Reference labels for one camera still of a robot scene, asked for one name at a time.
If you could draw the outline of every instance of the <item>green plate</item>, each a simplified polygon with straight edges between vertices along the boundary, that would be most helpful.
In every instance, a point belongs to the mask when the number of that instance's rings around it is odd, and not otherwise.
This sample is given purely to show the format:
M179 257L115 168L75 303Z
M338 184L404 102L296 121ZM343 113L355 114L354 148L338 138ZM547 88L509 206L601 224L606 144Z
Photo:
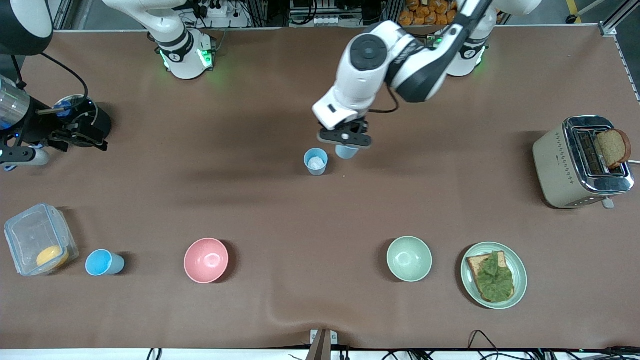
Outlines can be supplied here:
M509 300L503 302L488 302L483 299L482 296L480 296L480 291L478 291L476 283L474 282L473 273L471 272L471 268L467 263L467 258L471 258L472 256L490 254L493 251L504 251L504 257L507 260L507 267L513 273L513 286L515 287L515 292ZM522 260L518 257L518 255L516 255L515 252L513 252L513 250L500 243L488 241L472 246L462 259L460 274L462 277L462 284L465 286L465 289L467 289L469 295L471 295L471 297L474 298L474 300L477 301L478 304L490 309L509 309L510 307L515 306L515 304L519 303L520 300L522 300L522 298L524 297L524 293L527 292L527 270L525 270Z

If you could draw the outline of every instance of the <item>light blue cup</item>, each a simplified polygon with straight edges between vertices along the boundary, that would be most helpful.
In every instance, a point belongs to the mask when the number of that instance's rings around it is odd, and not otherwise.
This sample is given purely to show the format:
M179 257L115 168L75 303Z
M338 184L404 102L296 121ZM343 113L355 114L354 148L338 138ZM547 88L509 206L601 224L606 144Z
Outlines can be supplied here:
M315 158L316 156L320 158L324 163L324 166L320 169L313 169L309 167L309 160L311 160L312 158ZM309 149L305 154L305 166L307 167L307 170L309 170L309 172L315 176L320 176L324 174L324 171L326 170L326 164L328 161L329 161L329 156L326 154L326 152L322 149L318 149L317 147L314 147L313 149Z
M124 268L124 259L109 250L100 249L86 258L84 268L92 276L114 275Z
M335 146L335 154L340 158L340 159L351 159L352 157L356 156L356 154L358 153L358 149L357 147L350 147L350 146L344 146L344 145L336 145Z

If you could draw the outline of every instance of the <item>toaster lever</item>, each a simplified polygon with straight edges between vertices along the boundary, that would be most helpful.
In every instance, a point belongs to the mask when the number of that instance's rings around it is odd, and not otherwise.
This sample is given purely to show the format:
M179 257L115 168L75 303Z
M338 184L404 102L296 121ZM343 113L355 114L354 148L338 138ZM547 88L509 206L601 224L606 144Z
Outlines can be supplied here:
M607 210L613 209L614 207L613 200L611 200L608 196L606 196L604 199L602 199L602 206Z

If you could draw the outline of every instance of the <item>container lid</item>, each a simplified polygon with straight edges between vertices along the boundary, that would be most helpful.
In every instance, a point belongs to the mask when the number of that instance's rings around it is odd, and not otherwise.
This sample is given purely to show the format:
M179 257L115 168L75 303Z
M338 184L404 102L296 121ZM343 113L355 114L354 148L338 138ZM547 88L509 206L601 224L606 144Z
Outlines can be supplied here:
M68 227L53 206L38 204L9 219L4 235L21 275L47 272L69 257Z

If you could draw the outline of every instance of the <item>green bowl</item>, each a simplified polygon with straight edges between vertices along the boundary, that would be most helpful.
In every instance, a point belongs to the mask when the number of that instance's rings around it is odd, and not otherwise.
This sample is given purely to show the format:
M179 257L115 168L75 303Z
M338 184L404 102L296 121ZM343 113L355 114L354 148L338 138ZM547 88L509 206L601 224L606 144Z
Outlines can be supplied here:
M397 238L387 250L389 270L400 280L415 282L431 271L431 250L427 244L413 236Z
M467 258L472 256L490 254L492 251L504 251L504 257L507 260L507 266L513 273L513 296L503 302L489 302L482 298L480 291L478 290L476 283L474 282L474 276L467 263ZM505 310L515 306L524 297L527 292L527 270L524 268L524 264L518 255L508 247L501 243L494 243L491 241L478 243L472 246L462 259L462 265L460 268L460 275L462 277L462 285L465 286L469 295L474 298L478 304L488 307L489 309Z

